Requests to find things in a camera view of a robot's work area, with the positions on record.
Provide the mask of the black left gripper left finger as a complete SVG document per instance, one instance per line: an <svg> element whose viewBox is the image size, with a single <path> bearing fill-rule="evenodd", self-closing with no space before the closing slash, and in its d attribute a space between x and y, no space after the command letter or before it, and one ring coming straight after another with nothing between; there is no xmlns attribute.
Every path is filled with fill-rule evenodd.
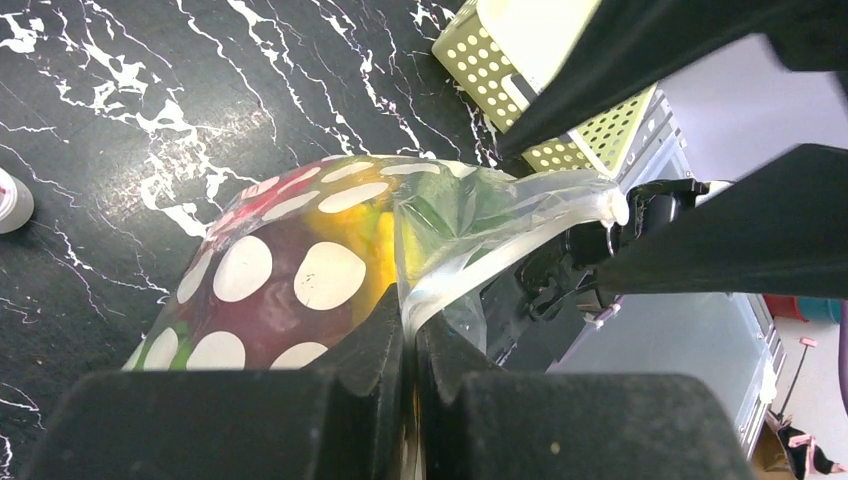
<svg viewBox="0 0 848 480"><path fill-rule="evenodd" d="M110 371L65 396L26 479L397 479L398 293L299 370Z"/></svg>

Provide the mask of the clear polka dot zip bag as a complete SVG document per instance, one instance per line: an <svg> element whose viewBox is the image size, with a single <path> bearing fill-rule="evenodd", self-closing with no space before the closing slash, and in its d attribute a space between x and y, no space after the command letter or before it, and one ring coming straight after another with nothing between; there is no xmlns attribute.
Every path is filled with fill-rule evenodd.
<svg viewBox="0 0 848 480"><path fill-rule="evenodd" d="M517 179L459 161L332 156L243 190L206 230L126 368L298 369L394 290L414 333L564 230L628 220L593 170Z"/></svg>

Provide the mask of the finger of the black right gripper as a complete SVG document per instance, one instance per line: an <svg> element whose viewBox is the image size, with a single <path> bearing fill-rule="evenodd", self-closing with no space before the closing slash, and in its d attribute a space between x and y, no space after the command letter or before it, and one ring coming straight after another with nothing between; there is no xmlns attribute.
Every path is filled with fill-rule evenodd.
<svg viewBox="0 0 848 480"><path fill-rule="evenodd" d="M558 137L751 34L765 35L791 71L847 69L844 1L603 1L499 152Z"/></svg>
<svg viewBox="0 0 848 480"><path fill-rule="evenodd" d="M847 152L801 144L602 263L616 294L847 296Z"/></svg>

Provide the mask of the yellow fake banana bunch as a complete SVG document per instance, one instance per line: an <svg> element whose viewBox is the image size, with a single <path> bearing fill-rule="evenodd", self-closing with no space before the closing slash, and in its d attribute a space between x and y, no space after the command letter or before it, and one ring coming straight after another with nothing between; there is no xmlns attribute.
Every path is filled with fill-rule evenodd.
<svg viewBox="0 0 848 480"><path fill-rule="evenodd" d="M313 228L323 239L347 247L364 261L365 278L352 300L354 320L364 320L397 282L394 213L360 203L338 213L318 212Z"/></svg>

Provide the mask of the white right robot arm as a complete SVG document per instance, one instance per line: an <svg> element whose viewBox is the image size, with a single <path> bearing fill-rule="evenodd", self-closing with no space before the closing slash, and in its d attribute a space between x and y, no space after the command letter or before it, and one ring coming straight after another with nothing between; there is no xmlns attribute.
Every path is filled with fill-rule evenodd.
<svg viewBox="0 0 848 480"><path fill-rule="evenodd" d="M847 75L843 1L603 1L500 149L562 134L751 33L793 72ZM629 190L624 210L626 224L569 228L520 264L533 319L587 290L847 296L843 148L804 143L727 186L651 181Z"/></svg>

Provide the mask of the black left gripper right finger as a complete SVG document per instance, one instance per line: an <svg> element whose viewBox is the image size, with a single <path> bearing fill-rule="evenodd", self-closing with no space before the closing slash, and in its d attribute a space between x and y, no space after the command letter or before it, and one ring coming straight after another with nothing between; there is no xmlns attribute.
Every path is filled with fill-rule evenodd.
<svg viewBox="0 0 848 480"><path fill-rule="evenodd" d="M712 392L679 374L499 368L441 317L415 334L427 479L750 479Z"/></svg>

